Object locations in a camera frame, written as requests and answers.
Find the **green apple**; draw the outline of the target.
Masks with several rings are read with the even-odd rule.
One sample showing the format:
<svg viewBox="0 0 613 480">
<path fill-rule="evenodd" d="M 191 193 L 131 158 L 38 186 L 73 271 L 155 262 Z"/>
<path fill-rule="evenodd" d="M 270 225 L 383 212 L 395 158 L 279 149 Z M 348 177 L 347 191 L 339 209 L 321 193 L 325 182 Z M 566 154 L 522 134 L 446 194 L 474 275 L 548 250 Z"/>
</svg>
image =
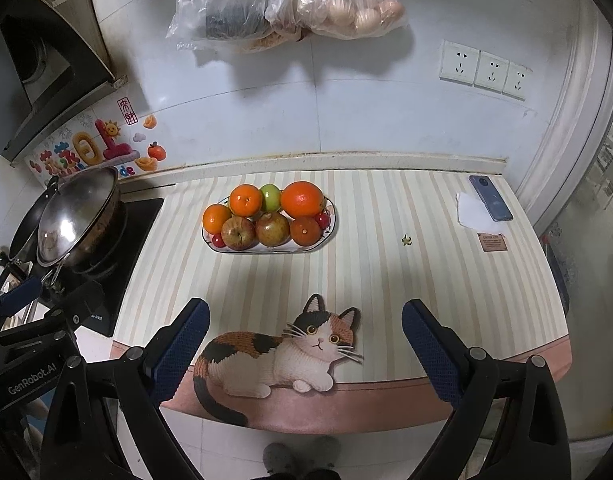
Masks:
<svg viewBox="0 0 613 480">
<path fill-rule="evenodd" d="M 272 183 L 267 183 L 260 188 L 262 194 L 261 211 L 264 214 L 271 214 L 282 209 L 282 191 Z"/>
</svg>

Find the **striped cat table mat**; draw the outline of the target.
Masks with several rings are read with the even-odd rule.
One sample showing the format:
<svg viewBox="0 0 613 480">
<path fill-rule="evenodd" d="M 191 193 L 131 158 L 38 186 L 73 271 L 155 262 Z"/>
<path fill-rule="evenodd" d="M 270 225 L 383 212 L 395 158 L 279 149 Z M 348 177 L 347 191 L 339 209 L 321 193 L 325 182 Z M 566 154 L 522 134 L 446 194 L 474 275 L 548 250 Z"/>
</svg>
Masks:
<svg viewBox="0 0 613 480">
<path fill-rule="evenodd" d="M 315 252 L 219 254 L 201 217 L 237 185 L 316 184 L 335 204 L 337 230 Z M 354 434 L 444 419 L 441 402 L 402 330 L 404 304 L 420 299 L 469 347 L 497 359 L 546 359 L 555 379 L 572 364 L 564 309 L 542 247 L 507 182 L 495 177 L 514 219 L 507 252 L 484 252 L 457 221 L 466 174 L 417 170 L 323 170 L 205 177 L 163 192 L 163 205 L 125 293 L 112 354 L 143 346 L 190 298 L 210 307 L 211 336 L 231 330 L 278 335 L 313 294 L 341 312 L 360 310 L 361 361 L 334 365 L 326 393 L 277 388 L 264 400 L 226 396 L 252 428 L 288 434 Z M 404 247 L 409 234 L 413 244 Z"/>
</svg>

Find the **white paper sheet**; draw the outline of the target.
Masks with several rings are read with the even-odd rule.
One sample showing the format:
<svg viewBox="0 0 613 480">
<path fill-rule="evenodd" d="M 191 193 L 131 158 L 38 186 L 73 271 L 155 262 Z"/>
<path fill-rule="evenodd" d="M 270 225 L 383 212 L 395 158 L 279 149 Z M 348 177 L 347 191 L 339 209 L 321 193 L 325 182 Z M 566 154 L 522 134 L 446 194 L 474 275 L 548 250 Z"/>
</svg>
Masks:
<svg viewBox="0 0 613 480">
<path fill-rule="evenodd" d="M 490 235 L 507 235 L 505 222 L 495 222 L 479 198 L 460 192 L 456 194 L 457 221 L 461 226 Z"/>
</svg>

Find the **plastic bag dark contents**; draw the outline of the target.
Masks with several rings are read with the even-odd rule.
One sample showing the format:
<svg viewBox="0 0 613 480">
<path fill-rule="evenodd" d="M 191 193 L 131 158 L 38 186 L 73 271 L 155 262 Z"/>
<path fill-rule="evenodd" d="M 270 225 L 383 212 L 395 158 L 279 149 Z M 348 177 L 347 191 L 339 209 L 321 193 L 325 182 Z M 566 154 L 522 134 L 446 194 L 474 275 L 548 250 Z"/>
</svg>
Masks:
<svg viewBox="0 0 613 480">
<path fill-rule="evenodd" d="M 259 52 L 283 44 L 265 18 L 267 0 L 176 0 L 166 36 L 184 50 Z"/>
</svg>

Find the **person's grey shoes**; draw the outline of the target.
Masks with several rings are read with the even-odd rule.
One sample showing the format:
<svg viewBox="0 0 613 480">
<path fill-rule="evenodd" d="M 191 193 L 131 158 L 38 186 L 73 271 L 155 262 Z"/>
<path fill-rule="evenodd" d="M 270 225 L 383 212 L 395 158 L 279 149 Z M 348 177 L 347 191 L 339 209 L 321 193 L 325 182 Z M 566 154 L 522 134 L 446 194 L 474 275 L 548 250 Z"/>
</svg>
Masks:
<svg viewBox="0 0 613 480">
<path fill-rule="evenodd" d="M 340 480 L 337 463 L 341 443 L 334 437 L 318 437 L 303 450 L 294 450 L 288 445 L 273 442 L 263 451 L 265 479 Z"/>
</svg>

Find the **oval floral ceramic plate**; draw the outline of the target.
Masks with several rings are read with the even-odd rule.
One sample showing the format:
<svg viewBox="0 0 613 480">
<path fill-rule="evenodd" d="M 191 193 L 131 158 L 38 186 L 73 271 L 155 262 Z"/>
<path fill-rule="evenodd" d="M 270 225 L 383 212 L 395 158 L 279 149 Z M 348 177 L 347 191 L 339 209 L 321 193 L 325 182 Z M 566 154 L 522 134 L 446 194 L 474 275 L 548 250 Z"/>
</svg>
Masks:
<svg viewBox="0 0 613 480">
<path fill-rule="evenodd" d="M 212 242 L 212 235 L 207 232 L 205 229 L 201 229 L 202 239 L 206 243 L 206 245 L 213 250 L 214 252 L 218 252 L 219 254 L 251 254 L 251 255 L 261 255 L 261 254 L 300 254 L 300 252 L 315 252 L 317 249 L 320 249 L 325 244 L 329 242 L 331 238 L 333 238 L 336 234 L 337 230 L 337 210 L 335 204 L 327 197 L 324 196 L 324 211 L 329 216 L 329 226 L 323 231 L 321 238 L 313 245 L 310 246 L 300 246 L 298 245 L 292 238 L 287 240 L 285 244 L 277 247 L 266 247 L 262 245 L 260 242 L 256 242 L 253 246 L 249 247 L 246 250 L 235 250 L 229 248 L 227 246 L 218 247 L 215 246 Z"/>
</svg>

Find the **black induction cooktop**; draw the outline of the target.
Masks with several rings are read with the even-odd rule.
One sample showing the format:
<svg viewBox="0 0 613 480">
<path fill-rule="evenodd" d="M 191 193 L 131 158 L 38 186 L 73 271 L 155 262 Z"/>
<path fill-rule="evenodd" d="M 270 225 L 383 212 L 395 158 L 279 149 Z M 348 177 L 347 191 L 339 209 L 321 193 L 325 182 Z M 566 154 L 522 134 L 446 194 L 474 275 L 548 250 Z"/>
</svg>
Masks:
<svg viewBox="0 0 613 480">
<path fill-rule="evenodd" d="M 112 220 L 111 237 L 97 247 L 97 255 L 74 268 L 75 275 L 95 281 L 104 289 L 104 303 L 84 322 L 90 330 L 102 336 L 113 335 L 139 253 L 162 205 L 162 198 L 120 202 Z"/>
</svg>

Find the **black frying pan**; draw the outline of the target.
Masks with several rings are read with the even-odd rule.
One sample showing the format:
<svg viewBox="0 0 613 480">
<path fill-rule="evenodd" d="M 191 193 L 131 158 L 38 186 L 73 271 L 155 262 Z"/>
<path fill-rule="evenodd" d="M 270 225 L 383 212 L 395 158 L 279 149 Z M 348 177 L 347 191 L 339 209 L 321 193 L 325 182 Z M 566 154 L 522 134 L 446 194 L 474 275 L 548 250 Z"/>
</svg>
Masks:
<svg viewBox="0 0 613 480">
<path fill-rule="evenodd" d="M 11 261 L 22 263 L 31 261 L 34 258 L 37 245 L 37 228 L 48 202 L 58 190 L 58 184 L 58 176 L 53 176 L 49 179 L 45 191 L 35 201 L 20 222 L 8 252 L 0 252 L 0 266 L 4 268 Z"/>
</svg>

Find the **colourful wall sticker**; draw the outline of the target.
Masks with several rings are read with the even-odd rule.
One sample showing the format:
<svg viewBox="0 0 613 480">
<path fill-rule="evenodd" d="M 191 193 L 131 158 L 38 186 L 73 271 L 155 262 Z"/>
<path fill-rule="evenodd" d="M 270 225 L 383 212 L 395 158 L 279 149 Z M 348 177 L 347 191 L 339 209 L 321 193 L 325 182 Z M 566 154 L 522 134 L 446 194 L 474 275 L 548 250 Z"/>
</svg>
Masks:
<svg viewBox="0 0 613 480">
<path fill-rule="evenodd" d="M 101 167 L 113 167 L 126 180 L 171 167 L 169 140 L 168 128 L 155 114 L 113 93 L 58 127 L 24 162 L 43 183 Z"/>
</svg>

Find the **small dark orange tangerine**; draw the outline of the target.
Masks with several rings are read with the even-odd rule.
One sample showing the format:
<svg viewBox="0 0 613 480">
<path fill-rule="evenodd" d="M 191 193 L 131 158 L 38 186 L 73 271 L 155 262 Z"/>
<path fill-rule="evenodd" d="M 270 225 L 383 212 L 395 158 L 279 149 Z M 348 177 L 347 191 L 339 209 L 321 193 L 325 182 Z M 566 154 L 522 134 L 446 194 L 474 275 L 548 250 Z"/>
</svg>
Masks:
<svg viewBox="0 0 613 480">
<path fill-rule="evenodd" d="M 310 247 L 322 237 L 322 229 L 314 218 L 298 217 L 290 222 L 291 239 L 301 247 Z"/>
</svg>

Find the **large orange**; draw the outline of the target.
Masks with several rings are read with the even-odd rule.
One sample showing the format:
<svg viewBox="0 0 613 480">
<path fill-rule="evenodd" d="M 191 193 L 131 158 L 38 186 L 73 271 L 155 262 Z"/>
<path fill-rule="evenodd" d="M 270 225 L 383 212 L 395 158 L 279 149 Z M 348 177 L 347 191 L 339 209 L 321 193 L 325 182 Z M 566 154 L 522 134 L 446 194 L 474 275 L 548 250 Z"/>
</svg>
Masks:
<svg viewBox="0 0 613 480">
<path fill-rule="evenodd" d="M 315 217 L 324 209 L 325 197 L 315 184 L 296 181 L 282 190 L 280 206 L 291 218 Z"/>
</svg>

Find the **dark red apple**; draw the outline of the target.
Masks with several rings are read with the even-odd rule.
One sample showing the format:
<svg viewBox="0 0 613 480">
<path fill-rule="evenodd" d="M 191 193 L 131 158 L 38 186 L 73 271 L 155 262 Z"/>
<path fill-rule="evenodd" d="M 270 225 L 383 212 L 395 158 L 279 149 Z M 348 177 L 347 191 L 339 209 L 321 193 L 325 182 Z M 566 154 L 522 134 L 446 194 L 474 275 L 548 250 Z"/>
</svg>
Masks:
<svg viewBox="0 0 613 480">
<path fill-rule="evenodd" d="M 289 220 L 279 212 L 262 214 L 256 220 L 256 237 L 266 247 L 278 247 L 290 239 Z"/>
</svg>

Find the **black range hood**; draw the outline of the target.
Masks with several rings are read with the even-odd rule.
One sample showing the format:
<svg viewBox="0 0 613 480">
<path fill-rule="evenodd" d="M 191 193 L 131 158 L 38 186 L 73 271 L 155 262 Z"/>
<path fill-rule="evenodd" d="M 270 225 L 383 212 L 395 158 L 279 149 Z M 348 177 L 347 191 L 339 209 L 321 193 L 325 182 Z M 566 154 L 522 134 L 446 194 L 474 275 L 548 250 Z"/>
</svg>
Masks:
<svg viewBox="0 0 613 480">
<path fill-rule="evenodd" d="M 0 159 L 26 157 L 117 81 L 93 0 L 0 0 Z"/>
</svg>

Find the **plastic bag with eggs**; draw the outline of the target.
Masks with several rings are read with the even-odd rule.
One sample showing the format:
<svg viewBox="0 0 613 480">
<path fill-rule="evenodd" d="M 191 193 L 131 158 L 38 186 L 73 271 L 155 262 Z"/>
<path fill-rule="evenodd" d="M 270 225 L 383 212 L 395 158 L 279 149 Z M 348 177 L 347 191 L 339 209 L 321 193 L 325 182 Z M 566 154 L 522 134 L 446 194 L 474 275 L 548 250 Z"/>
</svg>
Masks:
<svg viewBox="0 0 613 480">
<path fill-rule="evenodd" d="M 265 18 L 274 32 L 299 39 L 306 32 L 355 40 L 378 38 L 405 25 L 400 0 L 267 0 Z"/>
</svg>

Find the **cherry tomato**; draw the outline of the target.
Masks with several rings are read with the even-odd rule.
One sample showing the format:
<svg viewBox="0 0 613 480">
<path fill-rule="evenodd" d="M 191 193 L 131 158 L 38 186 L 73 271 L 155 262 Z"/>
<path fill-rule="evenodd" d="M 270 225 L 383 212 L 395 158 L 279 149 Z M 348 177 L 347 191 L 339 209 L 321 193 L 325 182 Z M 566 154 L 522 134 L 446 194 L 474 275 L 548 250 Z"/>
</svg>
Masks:
<svg viewBox="0 0 613 480">
<path fill-rule="evenodd" d="M 212 235 L 211 243 L 214 247 L 224 248 L 226 246 L 223 237 L 220 233 L 215 233 Z"/>
<path fill-rule="evenodd" d="M 314 219 L 322 231 L 325 231 L 328 228 L 328 226 L 331 225 L 331 216 L 325 210 L 316 214 Z"/>
</svg>

